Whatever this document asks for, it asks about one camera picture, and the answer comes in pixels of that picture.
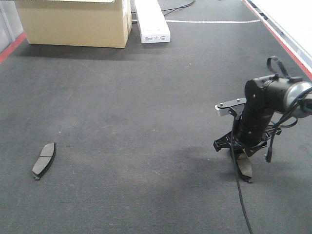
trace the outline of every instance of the cable on floor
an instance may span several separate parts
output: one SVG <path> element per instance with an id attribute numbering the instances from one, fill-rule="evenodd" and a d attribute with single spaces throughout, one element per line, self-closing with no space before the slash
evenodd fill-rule
<path id="1" fill-rule="evenodd" d="M 257 23 L 260 22 L 259 19 L 255 20 L 247 20 L 247 21 L 194 21 L 194 20 L 172 20 L 168 19 L 166 20 L 168 23 L 221 23 L 221 24 L 226 24 L 226 23 Z M 137 19 L 133 19 L 132 23 L 137 23 Z"/>

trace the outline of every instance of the robotic arm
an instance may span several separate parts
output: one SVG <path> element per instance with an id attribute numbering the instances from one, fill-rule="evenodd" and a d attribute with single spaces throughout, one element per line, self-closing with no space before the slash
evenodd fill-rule
<path id="1" fill-rule="evenodd" d="M 284 77 L 272 68 L 272 60 Z M 215 106 L 220 116 L 233 115 L 234 122 L 231 132 L 214 141 L 214 148 L 216 151 L 234 149 L 240 175 L 246 181 L 252 177 L 251 166 L 246 164 L 247 157 L 266 147 L 270 139 L 266 161 L 271 162 L 273 139 L 281 133 L 282 124 L 294 117 L 296 121 L 287 126 L 292 127 L 298 118 L 312 115 L 312 83 L 303 81 L 301 77 L 290 77 L 278 57 L 268 58 L 267 67 L 273 75 L 249 80 L 245 85 L 246 98 Z M 274 125 L 269 125 L 274 112 L 282 114 L 282 117 Z"/>

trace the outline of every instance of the metal bracket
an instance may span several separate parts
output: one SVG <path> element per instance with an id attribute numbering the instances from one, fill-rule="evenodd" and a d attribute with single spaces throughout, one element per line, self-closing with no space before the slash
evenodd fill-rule
<path id="1" fill-rule="evenodd" d="M 238 98 L 232 101 L 219 103 L 218 105 L 215 106 L 215 110 L 217 111 L 218 116 L 220 117 L 229 115 L 230 108 L 234 109 L 238 115 L 241 115 L 242 111 L 244 110 L 245 103 L 246 99 L 244 97 Z"/>

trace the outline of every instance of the white wall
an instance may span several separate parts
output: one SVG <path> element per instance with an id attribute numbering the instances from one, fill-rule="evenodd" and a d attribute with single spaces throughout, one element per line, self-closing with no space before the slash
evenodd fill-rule
<path id="1" fill-rule="evenodd" d="M 13 1 L 0 0 L 0 52 L 23 32 Z"/>

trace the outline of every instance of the black cable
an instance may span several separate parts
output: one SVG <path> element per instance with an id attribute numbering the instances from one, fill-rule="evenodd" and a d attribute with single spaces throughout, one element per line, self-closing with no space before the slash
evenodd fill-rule
<path id="1" fill-rule="evenodd" d="M 170 13 L 172 13 L 173 11 L 176 11 L 176 10 L 178 10 L 178 9 L 183 9 L 183 8 L 187 8 L 187 7 L 189 7 L 189 6 L 192 6 L 195 2 L 196 2 L 196 0 L 193 0 L 192 2 L 190 2 L 190 3 L 186 4 L 186 5 L 183 5 L 183 6 L 180 6 L 180 7 L 175 7 L 175 8 L 170 8 L 170 9 L 165 9 L 165 10 L 161 10 L 161 11 L 162 11 L 162 12 L 164 12 L 164 11 L 170 11 L 170 12 L 164 14 L 164 16 L 166 16 L 166 15 L 168 15 L 168 14 L 170 14 Z"/>
<path id="2" fill-rule="evenodd" d="M 236 117 L 237 117 L 237 114 L 236 114 L 236 116 L 234 116 L 233 125 L 232 125 L 232 131 L 231 131 L 231 139 L 230 139 L 230 148 L 231 148 L 231 154 L 232 154 L 231 158 L 232 158 L 234 171 L 235 171 L 235 178 L 236 178 L 236 184 L 237 184 L 237 189 L 238 189 L 240 205 L 241 205 L 242 210 L 243 210 L 243 214 L 244 214 L 245 221 L 246 221 L 246 224 L 247 224 L 247 227 L 248 227 L 248 231 L 249 231 L 250 234 L 253 234 L 253 230 L 252 230 L 252 227 L 250 225 L 250 222 L 249 222 L 249 219 L 248 219 L 248 216 L 247 216 L 247 212 L 246 212 L 246 208 L 245 208 L 245 205 L 244 205 L 244 201 L 243 201 L 243 195 L 242 195 L 242 191 L 241 191 L 240 183 L 239 183 L 238 167 L 237 167 L 237 164 L 236 164 L 236 161 L 235 161 L 235 153 L 234 153 L 234 146 L 233 146 L 233 132 L 234 132 L 234 129 L 235 129 Z"/>
<path id="3" fill-rule="evenodd" d="M 292 103 L 290 104 L 289 108 L 287 111 L 282 115 L 282 117 L 279 119 L 279 121 L 273 126 L 274 131 L 272 133 L 272 137 L 270 140 L 269 148 L 268 148 L 268 153 L 266 155 L 266 161 L 271 162 L 272 159 L 272 153 L 273 153 L 273 141 L 274 137 L 276 135 L 276 131 L 279 128 L 279 126 L 286 122 L 288 119 L 290 119 L 292 116 L 291 114 L 297 109 L 297 107 L 301 104 L 300 101 L 303 100 L 310 92 L 312 91 L 312 88 L 309 88 L 302 92 L 298 97 L 296 97 Z"/>

